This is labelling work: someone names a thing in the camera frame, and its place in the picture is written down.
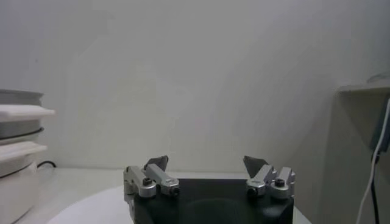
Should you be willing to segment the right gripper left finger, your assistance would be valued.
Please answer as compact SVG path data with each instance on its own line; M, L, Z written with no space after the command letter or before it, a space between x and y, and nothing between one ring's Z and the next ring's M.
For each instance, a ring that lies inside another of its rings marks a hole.
M127 166L123 171L124 194L152 198L159 189L163 195L178 196L179 180L165 172L168 161L168 156L164 155L151 158L143 167Z

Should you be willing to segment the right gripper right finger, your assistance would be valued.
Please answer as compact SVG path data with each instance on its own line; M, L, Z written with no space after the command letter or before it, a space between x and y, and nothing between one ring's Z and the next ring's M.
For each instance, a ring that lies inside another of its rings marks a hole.
M250 178L246 181L247 196L262 197L269 193L272 198L286 200L295 196L296 174L290 167L277 171L265 160L244 156L244 165Z

